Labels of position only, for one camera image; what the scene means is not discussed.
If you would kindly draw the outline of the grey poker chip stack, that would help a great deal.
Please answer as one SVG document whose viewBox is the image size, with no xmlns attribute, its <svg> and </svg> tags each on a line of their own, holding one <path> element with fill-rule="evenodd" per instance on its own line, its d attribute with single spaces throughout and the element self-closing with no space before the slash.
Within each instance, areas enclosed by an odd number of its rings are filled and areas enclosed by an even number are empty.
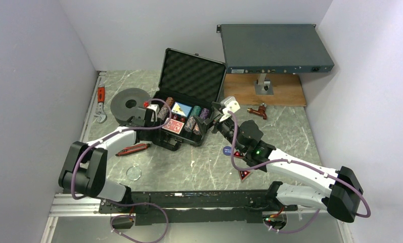
<svg viewBox="0 0 403 243">
<path fill-rule="evenodd" d="M 160 111 L 158 112 L 157 117 L 159 120 L 165 121 L 168 114 L 169 114 L 169 108 L 168 108 L 168 106 L 164 105 L 161 107 Z"/>
</svg>

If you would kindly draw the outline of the black poker set case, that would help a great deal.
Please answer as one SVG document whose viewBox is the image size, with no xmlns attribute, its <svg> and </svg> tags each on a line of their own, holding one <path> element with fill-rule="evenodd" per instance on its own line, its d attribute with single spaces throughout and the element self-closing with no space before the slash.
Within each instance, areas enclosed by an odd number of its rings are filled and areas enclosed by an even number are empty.
<svg viewBox="0 0 403 243">
<path fill-rule="evenodd" d="M 167 48 L 165 50 L 160 80 L 153 98 L 166 100 L 174 99 L 191 107 L 200 106 L 209 109 L 212 117 L 212 102 L 217 102 L 226 75 L 226 65 L 223 62 Z M 181 144 L 199 147 L 203 144 L 205 134 L 194 134 L 192 131 L 174 133 L 165 129 L 154 130 L 157 135 L 153 143 L 159 147 L 176 151 Z"/>
</svg>

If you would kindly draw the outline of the orange poker chip stack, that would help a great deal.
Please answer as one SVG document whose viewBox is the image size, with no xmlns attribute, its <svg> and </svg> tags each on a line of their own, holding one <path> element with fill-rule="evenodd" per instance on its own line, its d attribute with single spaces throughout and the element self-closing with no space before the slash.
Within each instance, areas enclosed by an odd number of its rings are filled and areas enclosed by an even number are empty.
<svg viewBox="0 0 403 243">
<path fill-rule="evenodd" d="M 167 97 L 166 101 L 167 105 L 172 108 L 173 103 L 175 102 L 175 100 L 172 97 Z"/>
</svg>

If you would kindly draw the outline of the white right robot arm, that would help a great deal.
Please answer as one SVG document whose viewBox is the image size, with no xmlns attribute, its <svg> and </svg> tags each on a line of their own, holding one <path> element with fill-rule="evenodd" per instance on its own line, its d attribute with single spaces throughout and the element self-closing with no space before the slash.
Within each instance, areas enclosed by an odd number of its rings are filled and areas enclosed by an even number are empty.
<svg viewBox="0 0 403 243">
<path fill-rule="evenodd" d="M 271 210 L 299 205 L 327 211 L 337 220 L 352 223 L 356 217 L 368 218 L 371 209 L 363 196 L 363 189 L 354 171 L 342 166 L 336 170 L 315 165 L 293 157 L 262 140 L 263 132 L 252 119 L 238 123 L 236 113 L 240 105 L 233 96 L 213 102 L 216 117 L 195 116 L 201 133 L 213 128 L 231 144 L 231 153 L 244 153 L 247 168 L 232 166 L 239 171 L 261 170 L 292 177 L 303 185 L 275 181 L 268 188 L 265 203 Z"/>
</svg>

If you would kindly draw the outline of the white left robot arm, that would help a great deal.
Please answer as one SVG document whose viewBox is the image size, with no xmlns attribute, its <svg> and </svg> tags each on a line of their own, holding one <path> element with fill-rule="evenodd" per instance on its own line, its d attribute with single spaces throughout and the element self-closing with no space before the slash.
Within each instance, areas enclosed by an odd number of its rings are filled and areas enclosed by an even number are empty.
<svg viewBox="0 0 403 243">
<path fill-rule="evenodd" d="M 86 196 L 105 199 L 118 212 L 127 212 L 133 203 L 131 188 L 107 179 L 107 162 L 125 147 L 155 141 L 156 131 L 171 121 L 152 121 L 155 115 L 151 109 L 138 107 L 125 126 L 97 140 L 72 143 L 59 175 L 59 186 L 70 190 L 76 200 Z"/>
</svg>

